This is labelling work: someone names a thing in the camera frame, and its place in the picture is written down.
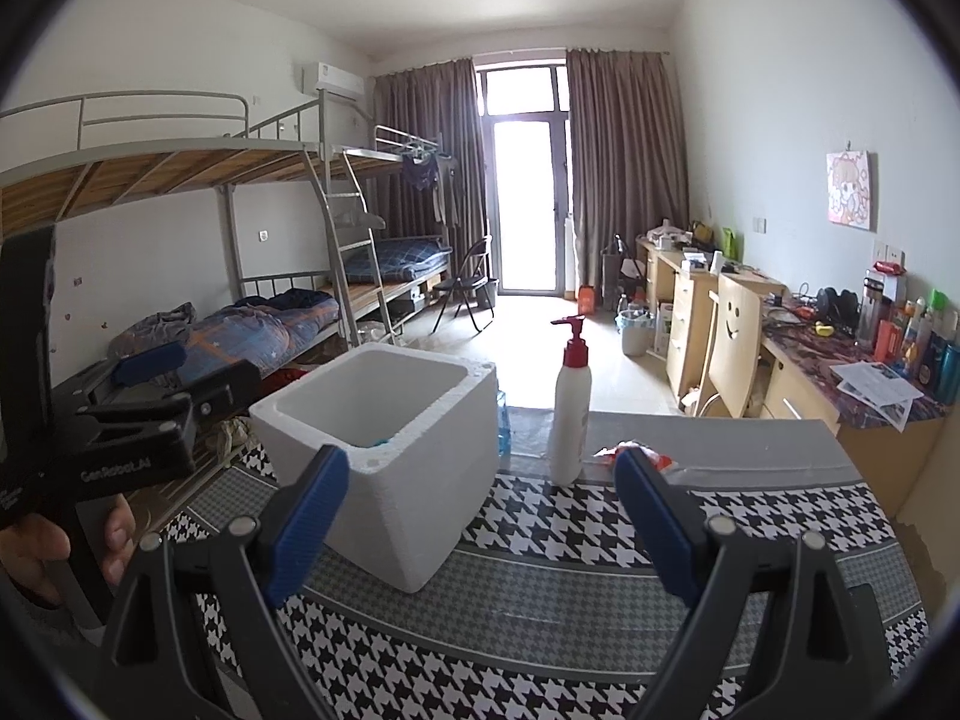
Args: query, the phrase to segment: door frame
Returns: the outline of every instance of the door frame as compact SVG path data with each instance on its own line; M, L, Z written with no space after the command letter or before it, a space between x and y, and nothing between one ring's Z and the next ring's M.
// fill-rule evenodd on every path
M480 118L483 130L485 156L485 179L487 183L487 214L493 234L493 277L499 279L498 295L541 295L562 298L566 291L566 218L569 216L568 165L566 165L566 121L569 111L560 110L560 93L557 85L557 67L560 63L531 63L510 68L478 69L478 91L482 95L484 114ZM492 116L487 113L487 74L502 70L549 68L553 86L553 110L536 113L511 113ZM493 127L501 122L547 122L550 125L550 157L553 166L553 220L557 252L557 283L552 290L507 290L503 286L503 250L500 235L500 197L496 186L496 150L493 147Z

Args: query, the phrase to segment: metal screw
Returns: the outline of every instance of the metal screw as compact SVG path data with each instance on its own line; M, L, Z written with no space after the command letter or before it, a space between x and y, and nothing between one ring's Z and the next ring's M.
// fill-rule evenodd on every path
M726 514L715 514L707 520L707 527L717 536L732 536L736 533L736 522L733 522Z
M160 538L160 534L150 531L150 533L144 533L143 538L141 538L140 549L144 552L155 552L160 549L162 543L163 539Z
M823 549L827 546L827 540L824 538L824 535L816 531L807 531L801 538L803 538L803 543L810 549Z
M231 536L249 536L256 530L256 519L247 517L246 514L244 514L243 517L237 517L232 520L229 526L227 526L227 530L230 531Z

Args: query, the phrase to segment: green bottle cap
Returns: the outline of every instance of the green bottle cap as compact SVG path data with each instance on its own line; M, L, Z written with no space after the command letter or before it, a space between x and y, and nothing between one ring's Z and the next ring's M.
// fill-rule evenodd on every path
M947 295L940 290L930 290L930 309L942 311L944 308L947 308Z

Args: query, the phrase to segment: ladder rung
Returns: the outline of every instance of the ladder rung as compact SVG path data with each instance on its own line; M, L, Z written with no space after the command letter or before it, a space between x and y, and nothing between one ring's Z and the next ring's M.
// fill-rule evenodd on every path
M341 251L352 251L356 248L370 247L373 245L373 241L357 241L355 244L347 244L345 247L340 247Z

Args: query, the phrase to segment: white wall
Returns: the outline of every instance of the white wall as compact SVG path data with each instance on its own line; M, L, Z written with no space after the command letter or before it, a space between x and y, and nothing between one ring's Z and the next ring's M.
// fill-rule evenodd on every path
M555 26L541 29L510 29L467 35L457 40L414 46L373 64L374 76L472 56L478 63L511 59L540 59L539 49L602 49L661 52L670 49L670 39L660 29L625 26Z
M877 155L877 232L915 292L960 303L960 105L895 0L686 0L673 38L695 215L743 231L747 261L793 288L859 293L874 236L827 222L824 156L851 141ZM954 416L901 513L951 580L959 446Z
M254 121L303 103L296 67L329 62L367 76L367 57L302 23L228 0L75 0L34 52L3 108L113 89L197 89L258 98ZM88 116L155 110L223 111L165 100L91 103ZM366 143L366 124L346 108L331 116L334 143ZM90 127L85 144L234 132L238 122L150 122ZM316 119L304 138L316 138ZM0 122L0 169L74 146L76 108ZM292 124L285 137L293 138ZM326 264L319 206L304 185L237 191L245 275ZM259 230L269 233L265 244ZM92 362L107 341L145 314L192 300L204 314L229 302L224 212L213 191L144 200L59 225L51 335L56 379ZM75 277L83 285L74 288ZM66 314L71 314L69 322ZM102 323L107 322L107 329Z

